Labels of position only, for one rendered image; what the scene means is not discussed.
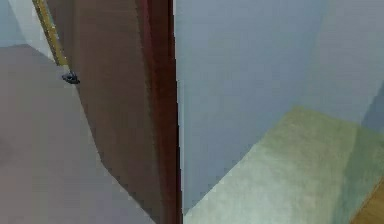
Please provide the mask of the dark brown room door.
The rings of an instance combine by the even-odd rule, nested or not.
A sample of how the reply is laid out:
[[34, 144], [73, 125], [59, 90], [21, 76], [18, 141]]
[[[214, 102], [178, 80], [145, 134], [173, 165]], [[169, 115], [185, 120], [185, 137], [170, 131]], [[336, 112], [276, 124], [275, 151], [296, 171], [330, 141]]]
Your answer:
[[102, 164], [155, 224], [183, 224], [173, 0], [32, 4]]

